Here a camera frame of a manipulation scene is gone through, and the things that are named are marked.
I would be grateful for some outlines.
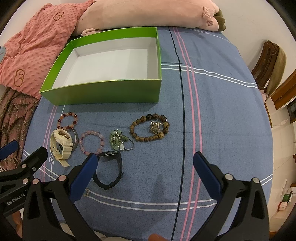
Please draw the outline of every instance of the blue bedsheet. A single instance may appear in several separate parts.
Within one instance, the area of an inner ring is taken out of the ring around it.
[[[193,154],[200,150],[210,163],[237,179],[258,177],[268,200],[272,136],[254,78],[237,48],[222,33],[168,27],[158,31],[163,76],[159,103],[54,106],[42,98],[29,128],[24,158],[42,145],[49,151],[50,134],[65,112],[78,114],[75,128],[79,136],[87,130],[103,133],[104,150],[110,150],[111,131],[121,129],[129,135],[129,126],[142,115],[165,115],[170,132],[164,139],[136,142],[133,150],[123,151],[120,182],[104,191],[91,180],[88,195],[75,204],[91,228],[106,235],[147,240],[158,233],[169,240],[173,236],[174,240],[188,241],[216,204],[193,169]],[[63,125],[71,121],[65,118]],[[149,136],[148,125],[137,126],[136,133]],[[95,152],[98,145],[94,136],[84,140],[89,151]],[[53,180],[68,174],[85,158],[78,148],[68,160],[70,167],[63,168],[49,154],[45,171],[39,170],[36,177]],[[105,183],[113,181],[118,175],[116,161],[100,161],[97,174]]]

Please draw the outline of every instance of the watch face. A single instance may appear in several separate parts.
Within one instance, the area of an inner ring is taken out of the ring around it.
[[[70,136],[67,135],[66,133],[62,132],[62,131],[59,131],[59,135],[61,135],[62,137],[65,137],[67,139],[70,139]]]

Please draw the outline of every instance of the blue gripper pad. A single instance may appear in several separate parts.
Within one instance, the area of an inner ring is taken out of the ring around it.
[[[83,167],[80,172],[76,175],[76,178],[70,186],[69,199],[74,203],[79,200],[90,182],[96,168],[98,167],[98,157],[97,155],[91,153],[86,159],[87,162],[83,163]]]
[[[16,140],[9,142],[4,147],[0,148],[0,160],[4,160],[9,155],[18,150],[18,142]]]
[[[218,169],[217,166],[209,164],[206,158],[200,152],[196,152],[194,154],[193,166],[202,180],[205,188],[207,189],[210,197],[220,201],[222,198],[222,184],[218,178],[221,178],[223,173]],[[211,169],[212,167],[216,167],[215,170],[219,174],[219,177],[213,173],[213,170]]]

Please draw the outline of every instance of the white watch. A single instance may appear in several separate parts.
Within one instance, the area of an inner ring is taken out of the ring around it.
[[[63,147],[62,153],[57,149],[57,142]],[[50,137],[50,150],[52,151],[54,158],[57,159],[63,167],[70,166],[66,159],[70,157],[72,148],[73,140],[67,131],[57,129],[52,132]]]

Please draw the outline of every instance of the black watch strap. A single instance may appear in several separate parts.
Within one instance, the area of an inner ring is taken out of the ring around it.
[[[116,156],[116,160],[117,160],[117,164],[118,164],[118,177],[113,182],[111,182],[109,185],[106,185],[98,179],[96,172],[93,174],[94,182],[99,187],[103,188],[105,191],[114,187],[120,181],[122,175],[124,174],[124,172],[122,172],[122,159],[121,159],[121,154],[119,151],[106,151],[106,152],[100,153],[97,156],[98,156],[98,160],[99,160],[102,156],[112,156],[112,155]]]

